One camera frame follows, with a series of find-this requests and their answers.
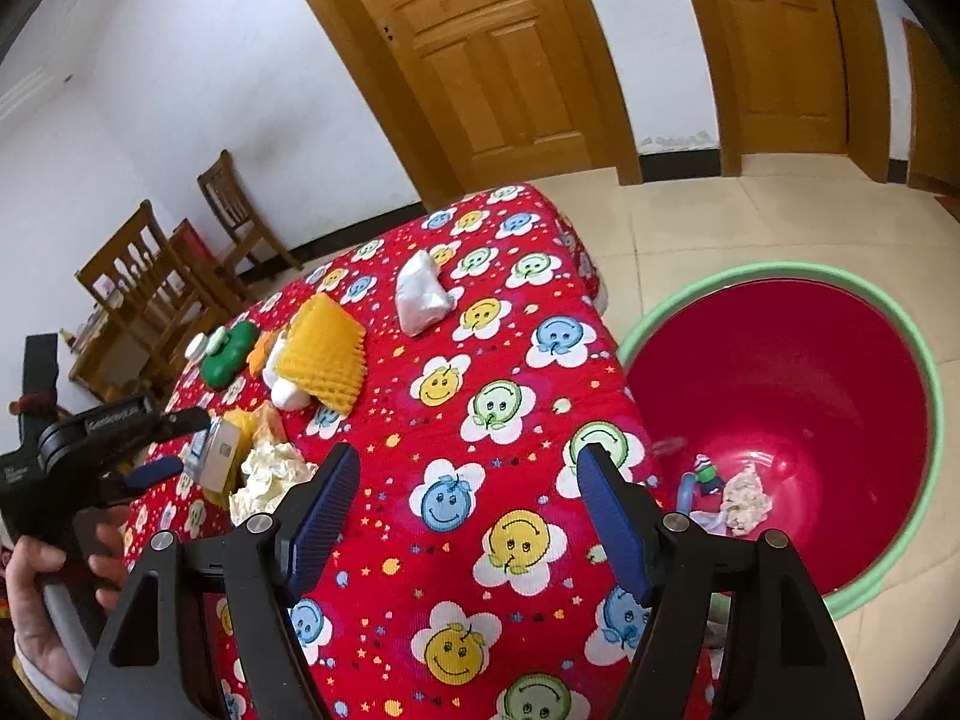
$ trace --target finger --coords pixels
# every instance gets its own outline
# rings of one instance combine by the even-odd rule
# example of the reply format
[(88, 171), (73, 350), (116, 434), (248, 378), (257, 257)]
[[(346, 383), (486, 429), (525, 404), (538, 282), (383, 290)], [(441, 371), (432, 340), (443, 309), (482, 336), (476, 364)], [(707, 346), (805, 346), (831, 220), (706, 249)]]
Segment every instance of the finger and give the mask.
[(43, 598), (37, 590), (35, 580), (38, 573), (56, 571), (64, 566), (64, 551), (37, 541), (30, 536), (21, 536), (13, 557), (7, 565), (7, 601), (13, 629), (16, 630), (21, 645), (31, 638), (45, 638), (54, 635), (53, 625), (47, 616)]
[(91, 555), (88, 560), (90, 570), (101, 579), (112, 581), (118, 587), (127, 582), (127, 567), (116, 557)]
[(112, 525), (101, 522), (97, 525), (97, 541), (102, 543), (114, 557), (123, 557), (123, 536)]
[(111, 507), (107, 510), (107, 517), (109, 518), (110, 525), (114, 528), (119, 528), (130, 518), (130, 507), (126, 504)]
[(98, 587), (97, 603), (102, 605), (107, 611), (115, 610), (117, 602), (120, 600), (120, 593), (117, 590), (108, 590), (106, 587)]

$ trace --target floral tablecloth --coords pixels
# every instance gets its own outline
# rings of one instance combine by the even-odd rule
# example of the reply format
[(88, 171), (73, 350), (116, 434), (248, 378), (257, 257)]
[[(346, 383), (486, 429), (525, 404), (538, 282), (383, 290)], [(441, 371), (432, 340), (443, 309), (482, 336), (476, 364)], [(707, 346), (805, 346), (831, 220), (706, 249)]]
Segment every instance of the floral tablecloth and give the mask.
[[(408, 338), (395, 276), (416, 250), (440, 264), (458, 305)], [(291, 611), (331, 712), (606, 717), (648, 611), (616, 585), (573, 463), (602, 442), (626, 479), (656, 488), (656, 461), (569, 222), (530, 186), (469, 196), (296, 280), (246, 319), (281, 327), (318, 290), (367, 327), (370, 367), (347, 418), (316, 405), (284, 416), (309, 461), (338, 440), (362, 461), (342, 541)], [(266, 395), (246, 370), (215, 394), (194, 368), (168, 408), (252, 410)], [(229, 527), (187, 477), (171, 480), (133, 506), (128, 564), (158, 529), (189, 539)], [(253, 718), (226, 600), (211, 600), (209, 616), (230, 712)], [(702, 671), (688, 716), (704, 715), (712, 694)]]

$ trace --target metal screw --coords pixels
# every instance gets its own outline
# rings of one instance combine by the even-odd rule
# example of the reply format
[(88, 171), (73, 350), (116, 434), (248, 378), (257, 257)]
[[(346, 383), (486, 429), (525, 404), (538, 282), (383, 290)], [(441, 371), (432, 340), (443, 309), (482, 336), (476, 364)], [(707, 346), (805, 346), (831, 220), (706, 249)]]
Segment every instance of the metal screw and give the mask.
[(770, 530), (763, 534), (763, 539), (774, 549), (784, 549), (790, 543), (790, 539), (784, 531)]
[(670, 512), (670, 514), (664, 514), (664, 528), (668, 531), (673, 531), (674, 533), (683, 533), (687, 528), (690, 527), (690, 520), (688, 520), (683, 514), (679, 512)]
[(157, 550), (157, 552), (162, 552), (173, 542), (174, 535), (170, 533), (170, 531), (160, 531), (159, 533), (154, 533), (154, 537), (150, 539), (150, 546), (152, 549)]
[(251, 533), (263, 533), (269, 531), (274, 519), (270, 514), (253, 514), (253, 517), (247, 520), (247, 530)]

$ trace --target hand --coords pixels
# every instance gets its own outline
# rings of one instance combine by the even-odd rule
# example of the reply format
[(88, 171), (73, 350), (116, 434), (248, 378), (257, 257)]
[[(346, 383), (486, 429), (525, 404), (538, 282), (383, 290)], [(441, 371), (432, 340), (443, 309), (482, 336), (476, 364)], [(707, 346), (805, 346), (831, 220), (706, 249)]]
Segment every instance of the hand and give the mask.
[[(129, 516), (130, 507), (127, 506), (115, 506), (109, 510), (109, 524), (97, 526), (97, 538), (112, 556), (92, 555), (89, 560), (90, 570), (96, 576), (121, 588), (127, 580), (127, 567), (123, 564), (123, 538), (117, 529)], [(61, 549), (30, 536), (21, 536), (7, 566), (7, 600), (13, 630), (23, 654), (60, 688), (79, 693), (83, 682), (56, 635), (37, 589), (37, 574), (59, 571), (65, 560), (66, 555)], [(117, 590), (97, 589), (97, 602), (107, 611), (116, 607), (119, 597)]]

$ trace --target person's sleeve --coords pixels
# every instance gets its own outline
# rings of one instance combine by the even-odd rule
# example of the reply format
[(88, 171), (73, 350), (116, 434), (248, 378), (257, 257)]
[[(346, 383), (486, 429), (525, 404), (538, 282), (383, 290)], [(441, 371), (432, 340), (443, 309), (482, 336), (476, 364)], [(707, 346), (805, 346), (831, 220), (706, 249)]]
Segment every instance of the person's sleeve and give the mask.
[(76, 717), (80, 709), (80, 693), (70, 693), (55, 685), (23, 654), (16, 636), (13, 637), (13, 647), (16, 650), (13, 671), (16, 671), (24, 688), (30, 691), (37, 705), (51, 720), (70, 720)]

